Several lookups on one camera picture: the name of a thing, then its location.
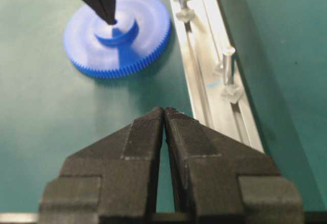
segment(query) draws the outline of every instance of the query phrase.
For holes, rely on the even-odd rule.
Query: plastic gear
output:
[[[138,72],[165,50],[171,31],[160,0],[116,0],[116,24],[108,25],[87,5],[71,18],[64,48],[74,66],[97,78]]]

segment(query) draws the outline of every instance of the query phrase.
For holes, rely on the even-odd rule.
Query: table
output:
[[[325,0],[220,0],[265,148],[327,210]]]

